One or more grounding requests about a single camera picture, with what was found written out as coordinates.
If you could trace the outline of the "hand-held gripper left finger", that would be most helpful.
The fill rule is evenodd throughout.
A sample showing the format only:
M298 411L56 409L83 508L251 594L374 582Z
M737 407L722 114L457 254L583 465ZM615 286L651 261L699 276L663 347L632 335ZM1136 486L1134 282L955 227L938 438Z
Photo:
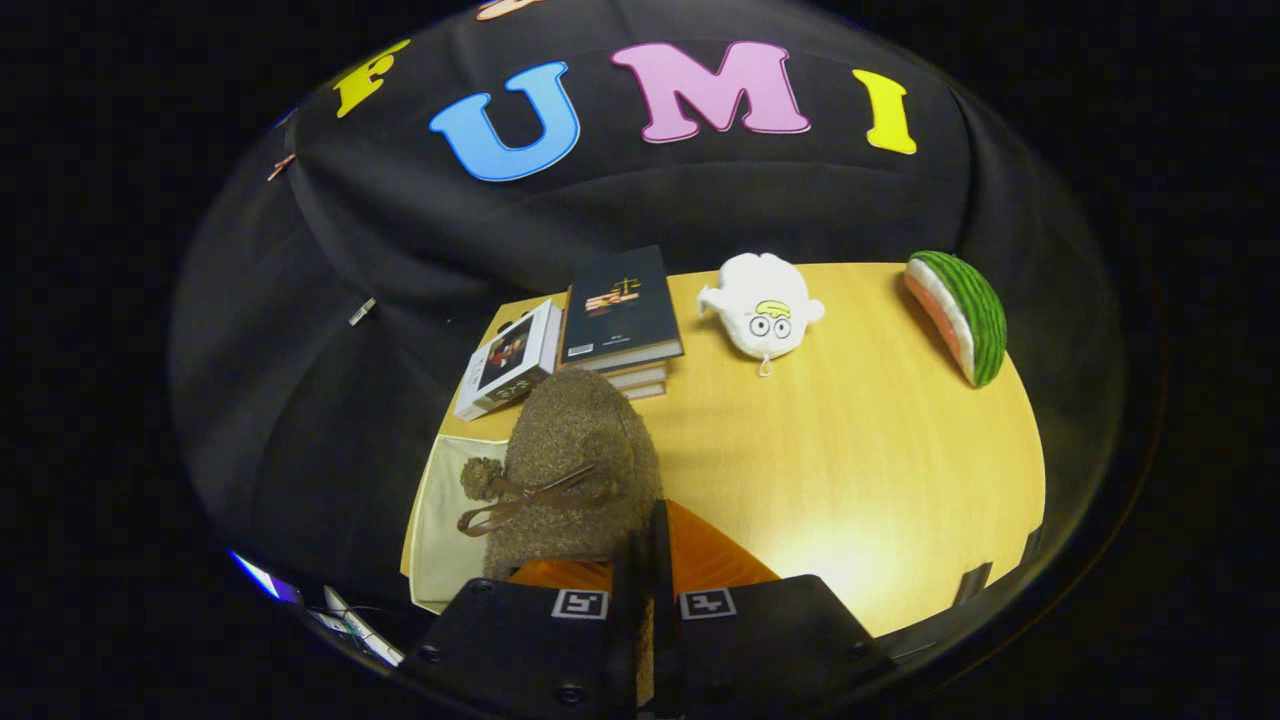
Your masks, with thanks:
M470 580L397 680L445 719L637 719L648 541L623 542L608 591Z

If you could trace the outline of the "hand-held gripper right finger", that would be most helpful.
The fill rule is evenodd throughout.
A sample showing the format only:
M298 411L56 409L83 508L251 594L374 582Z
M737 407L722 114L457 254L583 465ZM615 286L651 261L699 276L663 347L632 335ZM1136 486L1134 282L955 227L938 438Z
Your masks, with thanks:
M815 575L676 592L669 506L652 511L658 719L827 719L897 664Z

